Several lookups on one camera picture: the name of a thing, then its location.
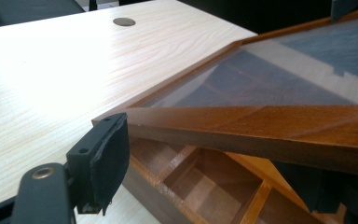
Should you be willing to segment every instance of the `glass panel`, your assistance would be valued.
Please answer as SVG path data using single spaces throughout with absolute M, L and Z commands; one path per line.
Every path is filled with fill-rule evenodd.
M 358 20 L 237 49 L 145 106 L 358 105 Z

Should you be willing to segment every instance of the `wooden desk surface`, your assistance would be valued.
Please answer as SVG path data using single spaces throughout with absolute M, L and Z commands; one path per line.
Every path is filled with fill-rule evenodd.
M 119 17 L 136 25 L 114 25 Z M 91 119 L 252 35 L 173 0 L 1 27 L 0 202 L 27 170 L 64 163 Z M 107 217 L 78 219 L 139 222 L 146 211 L 119 194 Z

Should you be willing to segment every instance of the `desk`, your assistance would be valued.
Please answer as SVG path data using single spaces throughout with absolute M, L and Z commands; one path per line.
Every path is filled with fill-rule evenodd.
M 119 17 L 136 25 L 114 25 Z M 173 0 L 1 27 L 0 202 L 16 194 L 27 170 L 64 163 L 93 118 L 252 35 Z M 107 217 L 78 219 L 140 217 L 152 218 L 121 189 Z

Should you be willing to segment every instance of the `glass-topped wooden box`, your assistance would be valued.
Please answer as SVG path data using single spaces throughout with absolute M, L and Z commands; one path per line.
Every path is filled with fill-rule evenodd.
M 93 122 L 140 106 L 358 105 L 358 12 L 240 44 Z M 123 184 L 163 223 L 342 223 L 346 209 L 310 213 L 269 160 L 139 138 Z

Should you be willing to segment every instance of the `office chair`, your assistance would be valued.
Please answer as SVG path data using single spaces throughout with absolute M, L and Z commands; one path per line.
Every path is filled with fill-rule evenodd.
M 96 10 L 89 0 L 89 11 Z M 0 26 L 85 12 L 75 0 L 0 0 Z

